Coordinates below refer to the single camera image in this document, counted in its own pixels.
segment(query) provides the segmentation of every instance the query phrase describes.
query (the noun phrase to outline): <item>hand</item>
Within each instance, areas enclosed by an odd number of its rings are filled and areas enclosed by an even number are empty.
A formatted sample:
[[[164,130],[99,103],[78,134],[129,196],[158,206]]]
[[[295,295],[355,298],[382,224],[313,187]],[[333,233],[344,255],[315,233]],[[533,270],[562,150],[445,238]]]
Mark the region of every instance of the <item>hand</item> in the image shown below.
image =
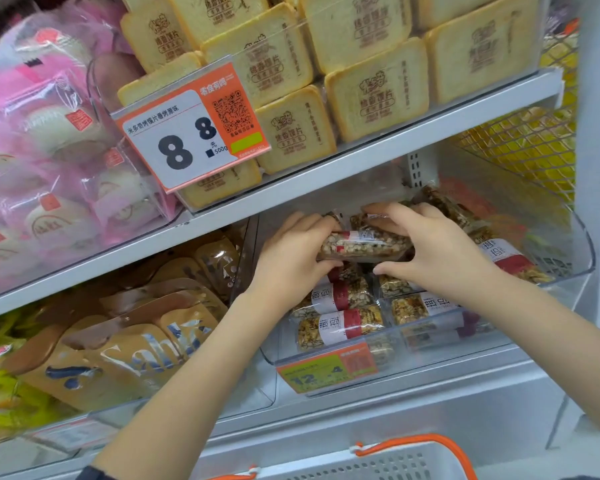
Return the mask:
[[[428,203],[412,208],[399,203],[373,203],[363,207],[368,214],[387,217],[369,224],[385,231],[409,236],[416,249],[410,262],[383,262],[375,274],[414,282],[425,290],[455,303],[471,307],[480,300],[485,285],[505,274],[455,222]]]
[[[341,261],[316,261],[322,243],[337,228],[333,217],[293,213],[265,243],[248,292],[271,302],[280,316],[296,306],[321,277],[342,266]]]

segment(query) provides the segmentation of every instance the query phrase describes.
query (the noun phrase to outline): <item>shopping basket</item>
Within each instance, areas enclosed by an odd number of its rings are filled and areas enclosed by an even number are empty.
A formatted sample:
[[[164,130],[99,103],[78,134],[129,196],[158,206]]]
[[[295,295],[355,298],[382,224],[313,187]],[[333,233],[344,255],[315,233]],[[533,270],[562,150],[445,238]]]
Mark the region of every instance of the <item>shopping basket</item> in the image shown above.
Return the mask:
[[[477,480],[460,447],[441,435],[394,438],[357,444],[272,467],[212,480]]]

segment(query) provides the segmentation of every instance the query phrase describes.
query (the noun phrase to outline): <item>price tag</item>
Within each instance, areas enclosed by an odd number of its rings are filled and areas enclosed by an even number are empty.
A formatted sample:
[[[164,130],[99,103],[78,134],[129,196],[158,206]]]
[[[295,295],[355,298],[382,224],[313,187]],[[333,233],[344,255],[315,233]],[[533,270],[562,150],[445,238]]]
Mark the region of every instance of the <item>price tag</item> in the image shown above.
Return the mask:
[[[231,62],[189,77],[168,94],[114,115],[167,193],[271,149]]]
[[[83,417],[39,429],[29,433],[28,437],[60,450],[72,452],[107,444],[117,432],[118,428],[96,419]]]
[[[377,373],[366,342],[277,367],[280,377],[298,394]]]

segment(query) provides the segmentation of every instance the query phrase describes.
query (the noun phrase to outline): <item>orange basket handle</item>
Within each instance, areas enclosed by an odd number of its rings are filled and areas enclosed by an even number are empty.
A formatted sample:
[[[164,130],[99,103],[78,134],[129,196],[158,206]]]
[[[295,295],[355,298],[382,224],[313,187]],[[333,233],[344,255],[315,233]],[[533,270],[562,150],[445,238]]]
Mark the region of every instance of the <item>orange basket handle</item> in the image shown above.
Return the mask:
[[[405,436],[403,438],[393,438],[391,440],[384,441],[382,443],[378,443],[375,446],[371,446],[369,448],[365,448],[362,443],[356,443],[355,446],[350,448],[352,453],[355,453],[356,456],[366,456],[370,455],[382,450],[386,450],[387,448],[393,448],[394,446],[403,446],[403,445],[412,445],[414,443],[426,443],[426,442],[435,442],[439,443],[442,446],[447,447],[451,450],[460,465],[464,470],[464,474],[466,475],[468,480],[478,480],[478,476],[476,476],[473,471],[473,466],[469,457],[466,455],[462,448],[458,446],[453,440],[449,439],[446,436],[436,435],[434,433],[430,435],[416,435],[416,436]]]
[[[248,475],[222,475],[219,477],[209,478],[209,480],[254,480],[259,473],[260,469],[255,465],[252,465],[251,468],[249,468]]]

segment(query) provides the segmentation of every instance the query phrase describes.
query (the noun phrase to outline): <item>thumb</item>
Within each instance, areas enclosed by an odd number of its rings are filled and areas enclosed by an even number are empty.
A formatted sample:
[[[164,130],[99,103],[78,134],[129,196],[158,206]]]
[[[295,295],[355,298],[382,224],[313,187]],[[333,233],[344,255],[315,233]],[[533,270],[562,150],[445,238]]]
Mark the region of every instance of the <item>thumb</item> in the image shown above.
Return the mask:
[[[335,267],[341,266],[344,266],[344,263],[342,261],[320,261],[315,264],[315,268],[313,270],[313,277],[315,278],[315,281],[318,282],[318,280],[321,277],[326,276],[330,272],[330,270],[332,270]]]
[[[401,280],[414,281],[416,279],[416,268],[410,262],[385,261],[374,268],[374,274],[388,274]]]

